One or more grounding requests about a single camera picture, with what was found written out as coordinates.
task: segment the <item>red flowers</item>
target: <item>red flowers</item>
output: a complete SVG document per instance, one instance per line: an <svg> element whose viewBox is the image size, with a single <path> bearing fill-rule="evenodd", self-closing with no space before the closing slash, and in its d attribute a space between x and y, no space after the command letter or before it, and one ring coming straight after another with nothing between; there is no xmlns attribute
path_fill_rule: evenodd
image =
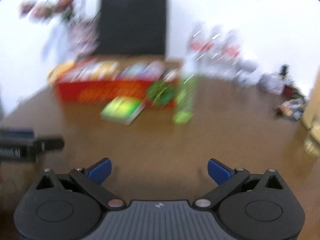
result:
<svg viewBox="0 0 320 240"><path fill-rule="evenodd" d="M36 5L35 1L27 1L20 5L20 16L26 16Z"/></svg>
<svg viewBox="0 0 320 240"><path fill-rule="evenodd" d="M40 19L48 19L53 14L52 8L47 6L35 6L33 11L31 12L31 17L36 20Z"/></svg>
<svg viewBox="0 0 320 240"><path fill-rule="evenodd" d="M62 13L65 18L65 15L74 15L73 2L74 0L58 0L54 5L49 6L47 2L37 5L36 1L27 1L21 4L20 14L26 16L31 12L33 19L48 19L56 13Z"/></svg>

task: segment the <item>yellow item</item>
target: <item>yellow item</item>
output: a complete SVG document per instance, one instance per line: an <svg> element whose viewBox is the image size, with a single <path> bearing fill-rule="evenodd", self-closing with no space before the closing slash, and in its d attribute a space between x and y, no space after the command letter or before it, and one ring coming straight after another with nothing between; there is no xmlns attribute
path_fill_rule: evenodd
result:
<svg viewBox="0 0 320 240"><path fill-rule="evenodd" d="M105 77L111 77L120 71L116 71L118 67L118 62L116 61L106 61L101 64L101 66L91 74L90 80L99 80Z"/></svg>
<svg viewBox="0 0 320 240"><path fill-rule="evenodd" d="M58 64L55 68L49 71L47 75L47 81L50 85L53 85L55 81L60 78L64 73L73 68L75 65L74 61L67 61L62 64Z"/></svg>

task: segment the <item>white wall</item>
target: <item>white wall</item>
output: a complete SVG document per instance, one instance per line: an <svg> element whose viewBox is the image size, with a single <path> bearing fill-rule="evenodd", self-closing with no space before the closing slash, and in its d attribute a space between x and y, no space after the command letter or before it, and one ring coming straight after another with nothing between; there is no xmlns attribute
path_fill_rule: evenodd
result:
<svg viewBox="0 0 320 240"><path fill-rule="evenodd" d="M5 113L20 98L46 85L47 72L71 57L59 19L48 25L19 19L21 0L0 1L0 90ZM309 93L320 64L320 2L318 0L170 0L167 57L182 57L192 23L206 21L237 28L264 72L289 64L290 74ZM88 0L95 15L99 3Z"/></svg>

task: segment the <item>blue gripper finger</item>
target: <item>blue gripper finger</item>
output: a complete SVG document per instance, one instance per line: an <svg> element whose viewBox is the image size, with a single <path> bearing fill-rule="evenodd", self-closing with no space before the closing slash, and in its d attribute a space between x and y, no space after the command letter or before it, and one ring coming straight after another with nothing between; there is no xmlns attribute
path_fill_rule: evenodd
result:
<svg viewBox="0 0 320 240"><path fill-rule="evenodd" d="M84 174L95 183L100 185L111 174L112 165L108 158L103 158L101 161L92 165L84 171Z"/></svg>
<svg viewBox="0 0 320 240"><path fill-rule="evenodd" d="M235 171L216 159L211 159L208 162L208 174L218 185L221 185L230 179Z"/></svg>

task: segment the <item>gray ribbed plate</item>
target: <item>gray ribbed plate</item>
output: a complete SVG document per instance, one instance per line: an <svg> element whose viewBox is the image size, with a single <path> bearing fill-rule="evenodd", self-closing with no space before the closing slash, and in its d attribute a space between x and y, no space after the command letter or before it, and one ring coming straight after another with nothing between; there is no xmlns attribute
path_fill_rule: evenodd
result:
<svg viewBox="0 0 320 240"><path fill-rule="evenodd" d="M107 213L84 240L235 240L208 211L187 201L132 201L122 211Z"/></svg>

